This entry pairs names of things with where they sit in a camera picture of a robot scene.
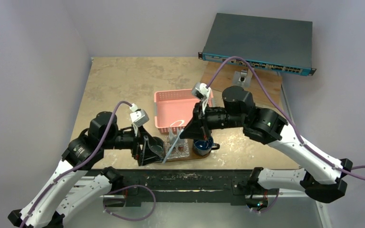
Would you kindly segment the blue toothbrush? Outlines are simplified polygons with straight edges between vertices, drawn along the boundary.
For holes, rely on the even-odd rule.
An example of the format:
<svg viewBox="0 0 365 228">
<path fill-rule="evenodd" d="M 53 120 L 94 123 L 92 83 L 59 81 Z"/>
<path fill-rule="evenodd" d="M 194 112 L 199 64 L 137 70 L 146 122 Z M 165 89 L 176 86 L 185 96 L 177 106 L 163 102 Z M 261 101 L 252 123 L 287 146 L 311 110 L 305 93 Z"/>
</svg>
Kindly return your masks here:
<svg viewBox="0 0 365 228">
<path fill-rule="evenodd" d="M 177 128 L 177 130 L 176 130 L 176 141 L 178 140 L 178 139 L 181 139 L 181 133 L 183 132 L 183 130 L 182 129 L 179 129 L 179 128 Z M 176 151 L 178 151 L 177 150 L 177 148 L 175 147 L 175 145 L 176 145 L 176 141 L 174 142 L 174 147 L 173 148 L 171 148 L 171 146 L 169 147 L 169 149 L 166 151 L 166 154 L 165 154 L 165 158 L 164 158 L 164 160 L 162 161 L 162 163 L 166 163 L 167 162 L 167 160 L 168 160 L 168 158 L 170 157 L 170 155 L 171 155 L 171 153 L 172 153 L 172 151 L 173 151 L 173 149 L 175 149 Z"/>
</svg>

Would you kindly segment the dark blue mug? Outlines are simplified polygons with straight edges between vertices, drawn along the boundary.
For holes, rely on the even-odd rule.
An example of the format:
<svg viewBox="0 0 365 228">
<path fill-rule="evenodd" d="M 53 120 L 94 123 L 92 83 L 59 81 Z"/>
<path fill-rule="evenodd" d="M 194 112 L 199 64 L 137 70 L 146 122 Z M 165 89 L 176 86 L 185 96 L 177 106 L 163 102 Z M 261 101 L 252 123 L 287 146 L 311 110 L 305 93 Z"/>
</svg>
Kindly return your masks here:
<svg viewBox="0 0 365 228">
<path fill-rule="evenodd" d="M 192 150 L 196 155 L 205 156 L 209 154 L 213 150 L 220 149 L 220 145 L 214 142 L 212 137 L 209 137 L 208 140 L 193 140 Z"/>
</svg>

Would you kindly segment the oval wooden tray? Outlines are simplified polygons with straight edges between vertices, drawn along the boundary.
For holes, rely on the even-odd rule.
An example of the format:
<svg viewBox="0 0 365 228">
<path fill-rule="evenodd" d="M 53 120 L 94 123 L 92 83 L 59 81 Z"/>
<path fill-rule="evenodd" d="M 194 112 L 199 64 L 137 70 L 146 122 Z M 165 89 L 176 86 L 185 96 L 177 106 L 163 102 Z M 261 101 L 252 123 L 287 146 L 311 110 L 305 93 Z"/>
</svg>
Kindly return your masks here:
<svg viewBox="0 0 365 228">
<path fill-rule="evenodd" d="M 167 161 L 167 162 L 182 162 L 182 161 L 205 159 L 212 153 L 212 151 L 211 151 L 209 154 L 207 154 L 205 156 L 196 155 L 192 150 L 192 143 L 193 143 L 193 140 L 188 139 L 188 144 L 189 144 L 189 149 L 190 149 L 189 150 L 189 156 L 187 156 L 185 158 L 182 158 L 182 159 L 172 159 L 171 161 Z"/>
</svg>

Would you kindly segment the pink plastic basket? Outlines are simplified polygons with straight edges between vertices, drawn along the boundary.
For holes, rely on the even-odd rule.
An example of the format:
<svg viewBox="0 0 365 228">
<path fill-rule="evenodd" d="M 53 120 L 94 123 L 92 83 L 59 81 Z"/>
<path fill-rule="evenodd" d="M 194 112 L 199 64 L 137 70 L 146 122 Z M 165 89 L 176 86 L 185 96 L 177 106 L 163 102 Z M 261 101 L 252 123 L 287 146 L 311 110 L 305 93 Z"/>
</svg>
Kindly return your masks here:
<svg viewBox="0 0 365 228">
<path fill-rule="evenodd" d="M 183 129 L 192 118 L 199 99 L 191 89 L 164 90 L 154 93 L 154 124 L 161 134 Z"/>
</svg>

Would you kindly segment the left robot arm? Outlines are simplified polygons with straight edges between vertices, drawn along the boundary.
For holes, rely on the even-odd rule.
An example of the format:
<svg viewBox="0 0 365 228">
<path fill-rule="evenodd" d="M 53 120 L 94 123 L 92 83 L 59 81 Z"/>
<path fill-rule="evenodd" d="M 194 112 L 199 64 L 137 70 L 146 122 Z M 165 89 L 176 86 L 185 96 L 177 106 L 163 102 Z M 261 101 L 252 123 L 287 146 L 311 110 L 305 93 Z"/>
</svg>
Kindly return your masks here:
<svg viewBox="0 0 365 228">
<path fill-rule="evenodd" d="M 61 228 L 81 208 L 105 194 L 126 196 L 139 188 L 113 167 L 103 168 L 87 185 L 71 193 L 75 184 L 100 161 L 105 150 L 130 150 L 140 166 L 164 159 L 164 142 L 144 129 L 146 113 L 134 109 L 133 123 L 117 126 L 115 112 L 100 112 L 62 154 L 54 173 L 36 197 L 24 208 L 13 210 L 9 221 L 19 228 Z"/>
</svg>

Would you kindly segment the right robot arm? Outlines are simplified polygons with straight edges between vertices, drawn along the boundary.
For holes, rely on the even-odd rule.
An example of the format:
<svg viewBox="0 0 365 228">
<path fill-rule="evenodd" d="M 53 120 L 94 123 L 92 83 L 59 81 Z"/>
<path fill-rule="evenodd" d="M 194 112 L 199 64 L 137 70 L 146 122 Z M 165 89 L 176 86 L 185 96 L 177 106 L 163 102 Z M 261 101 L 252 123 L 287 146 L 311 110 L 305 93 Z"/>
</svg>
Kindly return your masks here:
<svg viewBox="0 0 365 228">
<path fill-rule="evenodd" d="M 297 170 L 255 168 L 248 180 L 251 192 L 297 190 L 323 203 L 345 195 L 344 177 L 352 169 L 352 162 L 330 157 L 296 135 L 294 126 L 277 112 L 257 107 L 250 92 L 237 85 L 226 88 L 222 92 L 223 107 L 208 107 L 210 89 L 205 84 L 194 87 L 192 94 L 199 101 L 180 134 L 182 139 L 208 140 L 212 130 L 241 127 L 249 139 L 282 152 L 300 165 Z"/>
</svg>

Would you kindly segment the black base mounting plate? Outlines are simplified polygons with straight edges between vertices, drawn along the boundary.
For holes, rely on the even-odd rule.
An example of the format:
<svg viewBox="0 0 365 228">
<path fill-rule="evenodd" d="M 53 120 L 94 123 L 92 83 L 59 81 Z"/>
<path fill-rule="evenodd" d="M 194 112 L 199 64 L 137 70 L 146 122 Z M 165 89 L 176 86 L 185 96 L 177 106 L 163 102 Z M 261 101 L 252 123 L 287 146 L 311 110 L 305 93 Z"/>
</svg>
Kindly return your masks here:
<svg viewBox="0 0 365 228">
<path fill-rule="evenodd" d="M 105 202 L 112 207 L 139 207 L 144 202 L 229 203 L 232 206 L 253 204 L 264 195 L 275 195 L 277 189 L 266 190 L 256 183 L 252 170 L 142 170 L 118 169 L 122 186 L 140 184 L 110 195 Z"/>
</svg>

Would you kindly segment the metal stand bracket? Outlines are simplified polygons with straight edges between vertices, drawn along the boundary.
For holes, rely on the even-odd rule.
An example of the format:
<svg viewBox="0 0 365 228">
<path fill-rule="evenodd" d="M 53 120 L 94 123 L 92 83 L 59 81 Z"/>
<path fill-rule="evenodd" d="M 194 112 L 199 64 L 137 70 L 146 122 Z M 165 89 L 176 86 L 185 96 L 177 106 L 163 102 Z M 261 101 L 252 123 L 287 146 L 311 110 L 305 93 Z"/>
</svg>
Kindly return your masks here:
<svg viewBox="0 0 365 228">
<path fill-rule="evenodd" d="M 247 69 L 241 71 L 235 71 L 232 79 L 233 86 L 241 86 L 243 88 L 249 88 L 251 84 L 253 73 Z"/>
</svg>

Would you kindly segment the blue network switch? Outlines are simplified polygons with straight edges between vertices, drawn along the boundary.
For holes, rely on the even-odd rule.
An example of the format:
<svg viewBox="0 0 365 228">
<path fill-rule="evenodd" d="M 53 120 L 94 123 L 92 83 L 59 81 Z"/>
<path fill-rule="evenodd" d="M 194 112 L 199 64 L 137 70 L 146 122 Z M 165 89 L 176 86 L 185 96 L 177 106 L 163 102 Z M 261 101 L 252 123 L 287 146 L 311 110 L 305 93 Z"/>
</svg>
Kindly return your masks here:
<svg viewBox="0 0 365 228">
<path fill-rule="evenodd" d="M 239 56 L 255 69 L 312 76 L 312 31 L 311 21 L 217 13 L 198 58 Z"/>
</svg>

